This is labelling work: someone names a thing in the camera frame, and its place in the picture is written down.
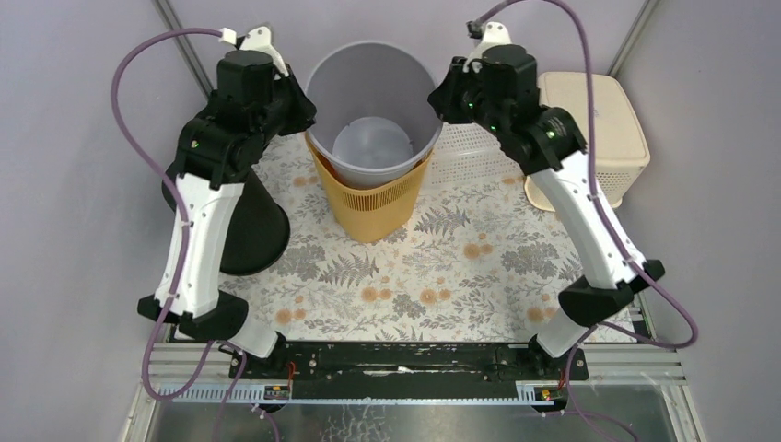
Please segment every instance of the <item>black cone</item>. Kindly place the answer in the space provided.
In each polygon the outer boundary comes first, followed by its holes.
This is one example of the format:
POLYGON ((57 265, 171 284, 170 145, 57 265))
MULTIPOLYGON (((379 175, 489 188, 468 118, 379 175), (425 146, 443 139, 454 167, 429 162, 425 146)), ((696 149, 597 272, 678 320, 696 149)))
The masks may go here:
MULTIPOLYGON (((172 166, 166 174, 176 180, 172 166)), ((162 187, 163 197, 174 209, 176 202, 166 186, 162 187)), ((220 272, 240 276, 265 270, 282 256, 289 240, 287 214, 274 202, 255 172, 250 172, 230 218, 220 272)))

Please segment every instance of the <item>floral tablecloth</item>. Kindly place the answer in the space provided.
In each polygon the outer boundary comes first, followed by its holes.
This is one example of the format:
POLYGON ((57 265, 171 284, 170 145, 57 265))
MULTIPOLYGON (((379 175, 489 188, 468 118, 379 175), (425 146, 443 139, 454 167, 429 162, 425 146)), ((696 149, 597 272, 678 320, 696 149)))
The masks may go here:
MULTIPOLYGON (((221 289, 288 339, 525 342, 580 274, 555 214, 527 202, 520 171, 424 187, 412 218, 372 244, 336 223, 298 137, 274 140, 256 172, 290 218, 290 243, 262 273, 222 275, 221 289)), ((631 328, 626 312, 613 321, 631 328)), ((628 341, 607 329, 589 339, 628 341)))

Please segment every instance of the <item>yellow plastic bin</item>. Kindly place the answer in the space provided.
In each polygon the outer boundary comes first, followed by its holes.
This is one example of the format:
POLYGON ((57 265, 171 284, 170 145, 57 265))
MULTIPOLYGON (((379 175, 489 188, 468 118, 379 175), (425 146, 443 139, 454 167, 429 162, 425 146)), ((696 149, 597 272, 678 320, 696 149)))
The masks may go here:
POLYGON ((342 184, 331 163, 312 144, 309 134, 304 138, 333 216, 352 239, 380 240, 410 219, 433 150, 402 177, 374 189, 358 190, 342 184))

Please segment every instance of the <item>black mounting plate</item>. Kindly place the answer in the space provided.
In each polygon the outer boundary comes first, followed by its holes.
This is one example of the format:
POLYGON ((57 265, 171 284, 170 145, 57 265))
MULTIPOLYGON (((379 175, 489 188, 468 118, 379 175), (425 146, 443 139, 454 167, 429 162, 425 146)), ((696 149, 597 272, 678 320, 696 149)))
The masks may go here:
MULTIPOLYGON (((525 343, 288 341, 269 359, 249 356, 241 378, 287 379, 285 364, 293 362, 292 399, 515 399, 518 380, 561 378, 559 368, 540 374, 525 363, 529 353, 525 343)), ((240 362, 233 358, 231 378, 240 362)), ((570 379, 588 378, 578 349, 570 379)))

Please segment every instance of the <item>white mesh crate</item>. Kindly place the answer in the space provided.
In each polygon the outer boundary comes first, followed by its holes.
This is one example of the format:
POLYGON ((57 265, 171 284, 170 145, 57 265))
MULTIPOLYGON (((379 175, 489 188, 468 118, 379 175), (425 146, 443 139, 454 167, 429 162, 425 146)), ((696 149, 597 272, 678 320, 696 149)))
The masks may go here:
POLYGON ((445 124, 434 147, 424 187, 445 187, 489 177, 517 177, 519 165, 477 124, 445 124))
MULTIPOLYGON (((548 72, 539 79, 540 103, 569 111, 583 136, 589 139, 586 78, 577 72, 548 72)), ((650 160, 646 138, 621 85, 609 76, 594 76, 594 117, 597 147, 597 181, 611 206, 624 194, 650 160)), ((530 203, 553 211, 533 180, 524 185, 530 203)))

